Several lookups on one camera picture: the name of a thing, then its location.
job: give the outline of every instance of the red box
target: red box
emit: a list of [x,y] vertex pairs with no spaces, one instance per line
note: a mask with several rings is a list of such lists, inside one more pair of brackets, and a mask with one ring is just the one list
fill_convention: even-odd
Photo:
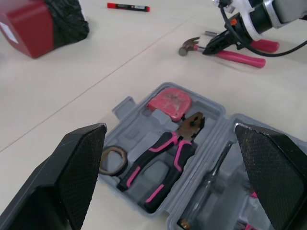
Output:
[[0,30],[32,58],[54,49],[53,20],[44,0],[0,0]]

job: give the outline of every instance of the black plastic bag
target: black plastic bag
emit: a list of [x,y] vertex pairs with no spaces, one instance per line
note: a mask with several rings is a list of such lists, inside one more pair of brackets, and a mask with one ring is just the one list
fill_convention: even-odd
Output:
[[87,38],[88,22],[78,0],[45,0],[53,18],[54,48]]

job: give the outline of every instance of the black gripper pad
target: black gripper pad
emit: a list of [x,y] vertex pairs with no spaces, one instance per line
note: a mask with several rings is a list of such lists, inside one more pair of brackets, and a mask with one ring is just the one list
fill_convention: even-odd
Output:
[[306,230],[306,154],[267,128],[236,124],[235,133],[250,183],[275,230]]

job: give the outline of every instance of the red marker cap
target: red marker cap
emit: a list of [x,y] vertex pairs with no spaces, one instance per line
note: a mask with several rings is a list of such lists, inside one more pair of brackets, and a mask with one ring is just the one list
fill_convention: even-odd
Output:
[[107,7],[108,7],[108,8],[115,9],[115,8],[116,8],[116,4],[115,4],[115,3],[108,2],[108,3],[107,3]]

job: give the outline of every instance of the screwdriver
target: screwdriver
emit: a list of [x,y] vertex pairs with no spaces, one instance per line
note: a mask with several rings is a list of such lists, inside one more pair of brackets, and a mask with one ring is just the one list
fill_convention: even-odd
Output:
[[195,223],[196,217],[199,214],[200,209],[209,199],[209,196],[211,194],[211,186],[215,182],[220,167],[232,145],[233,142],[229,141],[224,148],[222,154],[220,155],[219,159],[217,160],[217,163],[215,164],[214,168],[206,173],[203,182],[198,187],[198,190],[195,192],[195,195],[193,195],[193,201],[195,202],[192,201],[188,204],[187,208],[179,219],[178,225],[184,230],[190,230],[194,227],[193,224]]

